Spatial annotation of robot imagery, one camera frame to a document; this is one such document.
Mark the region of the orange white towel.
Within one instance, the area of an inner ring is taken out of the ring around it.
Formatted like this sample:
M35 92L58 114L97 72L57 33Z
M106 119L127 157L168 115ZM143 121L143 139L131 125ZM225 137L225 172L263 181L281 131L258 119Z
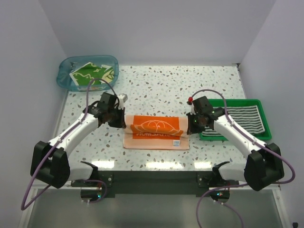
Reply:
M123 146L140 150L188 150L187 117L126 115Z

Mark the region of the green white striped towel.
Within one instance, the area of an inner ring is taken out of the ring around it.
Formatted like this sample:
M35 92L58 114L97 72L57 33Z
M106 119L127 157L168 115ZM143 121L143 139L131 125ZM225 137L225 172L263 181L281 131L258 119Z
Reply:
M242 128L261 140L271 139L271 133L266 127L265 117L260 114L257 105L243 107L227 107L228 114Z

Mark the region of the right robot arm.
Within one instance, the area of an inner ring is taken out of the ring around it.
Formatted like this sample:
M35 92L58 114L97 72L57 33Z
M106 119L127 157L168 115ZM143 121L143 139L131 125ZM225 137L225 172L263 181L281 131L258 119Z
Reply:
M187 134L201 133L210 128L224 136L245 157L244 163L222 162L212 168L211 180L216 186L228 181L246 182L259 191L284 177L280 148L251 135L228 114L225 107L214 108L206 96L187 101L191 111L187 113Z

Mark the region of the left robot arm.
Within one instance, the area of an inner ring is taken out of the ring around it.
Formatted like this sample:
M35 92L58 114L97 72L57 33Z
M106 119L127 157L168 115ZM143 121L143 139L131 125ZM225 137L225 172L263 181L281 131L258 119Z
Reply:
M94 130L103 124L125 128L124 103L126 94L104 92L100 100L87 104L79 118L65 131L48 142L38 142L33 151L30 175L57 189L68 181L82 180L87 186L98 183L98 168L85 161L72 163L72 151Z

